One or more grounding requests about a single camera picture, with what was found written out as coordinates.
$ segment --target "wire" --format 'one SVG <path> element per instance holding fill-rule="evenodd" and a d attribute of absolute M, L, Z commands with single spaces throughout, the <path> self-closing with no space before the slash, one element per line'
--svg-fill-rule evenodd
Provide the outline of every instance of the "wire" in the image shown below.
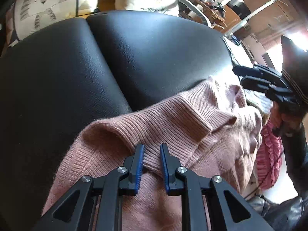
<path fill-rule="evenodd" d="M 281 151 L 281 153 L 279 154 L 279 157 L 275 160 L 274 164 L 271 166 L 270 170 L 267 172 L 266 176 L 264 177 L 263 181 L 261 181 L 261 183 L 259 184 L 259 186 L 256 187 L 256 189 L 254 191 L 252 191 L 249 195 L 247 195 L 244 199 L 247 199 L 249 196 L 251 196 L 252 194 L 254 194 L 265 182 L 265 179 L 267 178 L 267 176 L 270 174 L 270 172 L 273 170 L 274 166 L 276 165 L 276 163 L 278 162 L 278 160 L 281 158 L 281 156 L 283 155 L 283 153 L 285 152 L 285 150 L 283 149 Z"/>

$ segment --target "pink garment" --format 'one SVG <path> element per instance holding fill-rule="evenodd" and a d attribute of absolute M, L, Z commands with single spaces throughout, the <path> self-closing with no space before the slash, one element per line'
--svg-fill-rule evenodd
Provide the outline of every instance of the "pink garment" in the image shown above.
<path fill-rule="evenodd" d="M 256 156 L 259 185 L 264 181 L 260 186 L 261 189 L 269 189 L 275 185 L 282 164 L 282 159 L 279 157 L 283 151 L 282 141 L 280 137 L 274 136 L 273 127 L 270 119 L 263 126 L 261 131 L 263 141 Z"/>
<path fill-rule="evenodd" d="M 181 198 L 168 197 L 160 144 L 204 177 L 222 175 L 238 192 L 246 188 L 261 144 L 262 118 L 246 105 L 241 87 L 212 79 L 139 112 L 101 119 L 77 137 L 57 171 L 43 213 L 81 176 L 99 177 L 121 166 L 137 143 L 145 145 L 136 197 L 125 197 L 123 230 L 180 230 Z"/>

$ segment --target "sweater sleeve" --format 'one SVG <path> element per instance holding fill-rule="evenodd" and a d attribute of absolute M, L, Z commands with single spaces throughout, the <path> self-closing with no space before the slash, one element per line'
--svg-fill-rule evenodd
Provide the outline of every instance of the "sweater sleeve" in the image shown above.
<path fill-rule="evenodd" d="M 308 146 L 304 127 L 302 126 L 292 137 L 282 136 L 282 143 L 287 173 L 294 188 L 298 194 L 308 191 Z"/>

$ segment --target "black leather sofa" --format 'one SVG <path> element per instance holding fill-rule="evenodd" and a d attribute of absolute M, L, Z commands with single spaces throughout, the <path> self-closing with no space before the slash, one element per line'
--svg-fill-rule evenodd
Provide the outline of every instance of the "black leather sofa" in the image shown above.
<path fill-rule="evenodd" d="M 239 84 L 222 35 L 150 12 L 48 26 L 0 58 L 0 230 L 29 230 L 87 124 L 141 110 L 209 75 Z"/>

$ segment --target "red ruffled cloth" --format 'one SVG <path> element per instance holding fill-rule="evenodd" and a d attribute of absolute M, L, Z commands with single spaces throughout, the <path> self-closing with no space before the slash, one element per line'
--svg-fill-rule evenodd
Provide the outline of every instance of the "red ruffled cloth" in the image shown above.
<path fill-rule="evenodd" d="M 256 156 L 259 185 L 265 179 L 260 186 L 261 189 L 269 189 L 275 185 L 282 164 L 282 159 L 281 157 L 279 158 L 283 151 L 282 141 L 280 137 L 274 136 L 272 132 L 273 127 L 274 125 L 270 120 L 263 126 L 261 131 L 263 141 Z M 277 159 L 278 161 L 272 171 L 266 176 Z"/>

